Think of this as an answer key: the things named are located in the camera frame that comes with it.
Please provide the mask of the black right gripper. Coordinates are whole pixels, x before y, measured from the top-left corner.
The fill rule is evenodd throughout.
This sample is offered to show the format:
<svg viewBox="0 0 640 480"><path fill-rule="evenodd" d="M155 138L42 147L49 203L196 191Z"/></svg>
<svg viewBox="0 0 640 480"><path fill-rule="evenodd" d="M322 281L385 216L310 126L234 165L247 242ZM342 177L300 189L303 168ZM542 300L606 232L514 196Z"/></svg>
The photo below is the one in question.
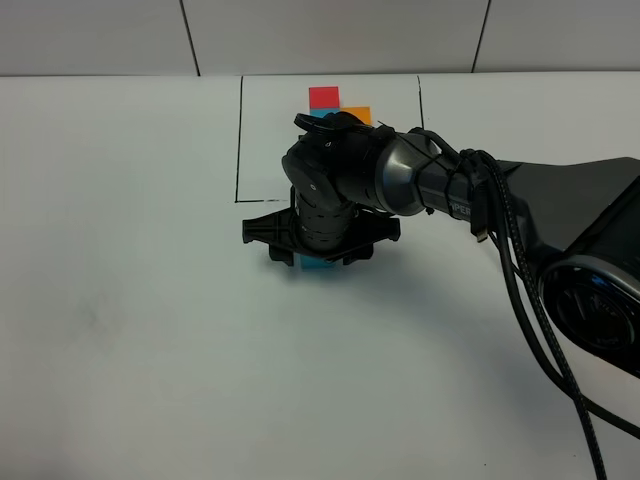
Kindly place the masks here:
<svg viewBox="0 0 640 480"><path fill-rule="evenodd" d="M400 221L348 205L341 210L324 211L302 205L290 206L242 222L245 243L269 246L271 261L294 266L294 256L306 255L350 265L366 261L380 241L400 238Z"/></svg>

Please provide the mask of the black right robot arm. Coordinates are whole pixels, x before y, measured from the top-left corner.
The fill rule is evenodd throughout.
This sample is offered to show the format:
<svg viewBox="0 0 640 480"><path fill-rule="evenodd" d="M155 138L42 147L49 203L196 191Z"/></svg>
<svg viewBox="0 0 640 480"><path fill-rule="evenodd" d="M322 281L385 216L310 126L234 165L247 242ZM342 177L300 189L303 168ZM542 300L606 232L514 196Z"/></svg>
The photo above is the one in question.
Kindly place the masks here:
<svg viewBox="0 0 640 480"><path fill-rule="evenodd" d="M623 157L571 165L456 151L437 134L372 127L346 112L300 114L282 167L286 209L247 219L245 242L275 261L295 255L352 263L397 240L403 216L442 212L477 239L505 214L535 292L576 346L639 372L639 163Z"/></svg>

